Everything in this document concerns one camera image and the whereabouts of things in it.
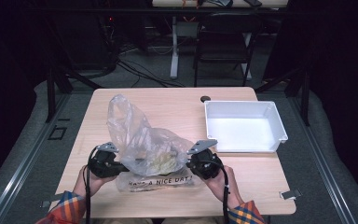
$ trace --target plaid sleeve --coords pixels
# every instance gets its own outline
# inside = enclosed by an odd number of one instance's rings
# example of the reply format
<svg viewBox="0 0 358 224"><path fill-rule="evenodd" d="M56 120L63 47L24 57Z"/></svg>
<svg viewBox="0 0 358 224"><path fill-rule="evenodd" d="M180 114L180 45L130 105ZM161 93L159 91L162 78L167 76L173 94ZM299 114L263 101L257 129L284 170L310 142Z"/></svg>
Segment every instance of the plaid sleeve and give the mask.
<svg viewBox="0 0 358 224"><path fill-rule="evenodd" d="M230 209L228 211L228 218L230 224L265 223L255 207L254 201L243 203L234 209Z"/></svg>
<svg viewBox="0 0 358 224"><path fill-rule="evenodd" d="M75 193L66 191L48 215L36 224L80 223L85 212L86 200Z"/></svg>

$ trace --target white container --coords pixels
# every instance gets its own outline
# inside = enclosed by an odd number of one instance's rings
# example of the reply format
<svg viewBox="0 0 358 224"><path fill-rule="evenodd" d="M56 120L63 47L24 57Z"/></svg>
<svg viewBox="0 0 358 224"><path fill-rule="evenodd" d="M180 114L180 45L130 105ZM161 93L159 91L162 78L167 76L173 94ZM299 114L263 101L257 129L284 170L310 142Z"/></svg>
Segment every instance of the white container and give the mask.
<svg viewBox="0 0 358 224"><path fill-rule="evenodd" d="M217 152L274 152L288 137L271 101L205 101L207 137Z"/></svg>

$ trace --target human arm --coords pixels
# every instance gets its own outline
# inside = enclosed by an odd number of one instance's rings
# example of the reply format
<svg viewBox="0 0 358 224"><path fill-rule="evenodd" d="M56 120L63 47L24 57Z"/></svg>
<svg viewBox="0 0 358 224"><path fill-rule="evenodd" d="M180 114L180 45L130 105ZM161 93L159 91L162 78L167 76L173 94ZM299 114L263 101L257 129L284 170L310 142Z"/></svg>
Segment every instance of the human arm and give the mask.
<svg viewBox="0 0 358 224"><path fill-rule="evenodd" d="M77 177L73 192L66 191L58 204L48 213L48 215L36 224L55 224L55 223L80 223L81 218L86 212L86 185L84 177L87 166L83 166ZM114 180L116 177L99 178L92 172L89 173L90 196L93 196L102 185Z"/></svg>
<svg viewBox="0 0 358 224"><path fill-rule="evenodd" d="M261 217L255 202L250 201L245 203L240 195L238 189L237 180L235 179L234 170L225 166L225 170L228 177L229 194L227 197L227 207L229 223L265 223ZM208 188L211 190L213 195L220 201L223 201L224 187L225 187L225 176L223 172L215 178L203 180Z"/></svg>

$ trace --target wooden table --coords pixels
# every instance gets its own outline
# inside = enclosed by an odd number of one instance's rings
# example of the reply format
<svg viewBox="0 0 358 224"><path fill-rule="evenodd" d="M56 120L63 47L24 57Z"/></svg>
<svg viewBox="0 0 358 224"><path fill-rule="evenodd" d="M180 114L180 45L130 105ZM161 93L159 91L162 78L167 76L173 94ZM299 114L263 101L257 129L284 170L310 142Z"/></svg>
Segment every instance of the wooden table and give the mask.
<svg viewBox="0 0 358 224"><path fill-rule="evenodd" d="M149 88L99 89L89 102L57 193L72 190L78 171L87 163L92 149L110 141L107 129L109 101L123 94L146 115L152 127L165 128L197 142L206 139L204 105L212 100L257 100L251 88ZM245 201L255 200L263 215L289 215L296 211L292 200L280 198L289 190L276 153L219 154L223 164L233 167ZM208 217L222 216L222 203L207 187L159 189L148 192L118 192L115 181L104 185L91 198L91 217Z"/></svg>

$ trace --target vr controller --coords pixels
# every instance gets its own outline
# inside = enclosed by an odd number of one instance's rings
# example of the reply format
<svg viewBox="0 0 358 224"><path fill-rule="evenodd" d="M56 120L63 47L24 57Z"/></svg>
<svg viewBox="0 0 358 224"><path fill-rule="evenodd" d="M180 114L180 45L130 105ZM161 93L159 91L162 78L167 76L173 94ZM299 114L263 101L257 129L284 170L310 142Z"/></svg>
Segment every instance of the vr controller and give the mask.
<svg viewBox="0 0 358 224"><path fill-rule="evenodd" d="M217 140L199 140L188 152L191 159L186 166L194 175L203 179L215 178L223 166L216 153L212 153L209 147L217 144Z"/></svg>
<svg viewBox="0 0 358 224"><path fill-rule="evenodd" d="M97 150L93 157L89 159L89 169L93 174L100 178L119 175L121 172L128 172L123 164L115 161L118 149L113 143L108 142L94 148Z"/></svg>
<svg viewBox="0 0 358 224"><path fill-rule="evenodd" d="M203 179L215 178L223 166L217 155L212 153L209 147L217 144L217 140L199 140L188 152L191 159L186 166L194 175ZM89 169L100 178L119 175L121 172L128 172L119 161L115 161L118 149L112 142L108 142L94 148L97 150L93 157L89 158Z"/></svg>

